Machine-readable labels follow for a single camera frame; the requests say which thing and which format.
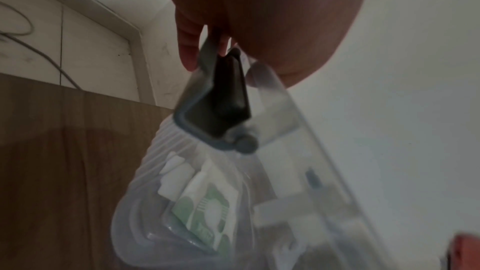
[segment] tile grout line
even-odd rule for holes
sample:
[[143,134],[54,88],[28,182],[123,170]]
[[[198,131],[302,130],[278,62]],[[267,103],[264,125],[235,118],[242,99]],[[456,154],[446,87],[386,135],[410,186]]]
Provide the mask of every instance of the tile grout line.
[[[60,21],[60,69],[62,69],[64,48],[64,4],[61,4],[61,21]],[[60,86],[62,85],[62,73],[60,73]]]

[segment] clear plastic box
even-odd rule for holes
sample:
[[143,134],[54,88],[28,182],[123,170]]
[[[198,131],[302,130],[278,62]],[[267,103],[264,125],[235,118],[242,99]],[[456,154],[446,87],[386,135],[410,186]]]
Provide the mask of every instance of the clear plastic box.
[[[244,55],[242,64],[250,67]],[[116,208],[116,254],[132,266],[158,269],[395,269],[276,75],[264,65],[249,73],[252,118],[239,128],[256,135],[256,153],[215,150],[167,118]],[[197,172],[210,159],[238,191],[228,255],[186,237],[181,225],[172,228],[173,202],[157,193],[171,152]]]

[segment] human hand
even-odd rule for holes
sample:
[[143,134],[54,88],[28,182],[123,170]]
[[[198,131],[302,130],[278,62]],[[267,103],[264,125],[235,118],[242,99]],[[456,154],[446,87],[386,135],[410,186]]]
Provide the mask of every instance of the human hand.
[[323,66],[346,35],[363,0],[172,0],[178,49],[197,67],[204,25],[231,37],[249,56],[271,66],[290,87]]

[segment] gray cord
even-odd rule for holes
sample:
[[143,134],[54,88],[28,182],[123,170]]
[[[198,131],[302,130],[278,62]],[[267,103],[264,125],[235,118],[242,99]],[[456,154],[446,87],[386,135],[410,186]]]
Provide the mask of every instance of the gray cord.
[[30,21],[30,19],[25,16],[22,12],[20,12],[19,10],[17,10],[16,8],[14,8],[13,6],[9,5],[9,4],[6,4],[4,2],[1,2],[0,1],[0,6],[2,7],[6,7],[12,11],[14,11],[15,13],[19,14],[20,16],[22,16],[27,22],[28,24],[30,25],[30,29],[26,32],[23,32],[23,33],[14,33],[14,32],[3,32],[0,30],[0,35],[16,42],[17,44],[20,44],[22,46],[24,46],[25,48],[37,53],[38,55],[42,56],[43,58],[45,58],[49,63],[52,64],[52,66],[55,67],[55,69],[57,69],[63,76],[66,77],[66,79],[68,79],[69,82],[71,82],[71,84],[82,91],[82,88],[80,88],[80,86],[52,59],[50,58],[47,54],[43,53],[42,51],[40,51],[39,49],[37,48],[34,48],[33,46],[29,45],[28,43],[26,42],[23,42],[21,41],[20,39],[14,37],[14,36],[26,36],[26,35],[30,35],[34,32],[35,30],[35,27],[33,25],[33,23]]

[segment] brown wood panel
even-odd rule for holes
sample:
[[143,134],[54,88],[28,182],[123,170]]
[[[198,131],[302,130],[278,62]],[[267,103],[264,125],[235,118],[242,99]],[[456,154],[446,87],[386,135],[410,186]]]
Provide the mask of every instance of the brown wood panel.
[[123,269],[115,207],[171,110],[0,74],[0,269]]

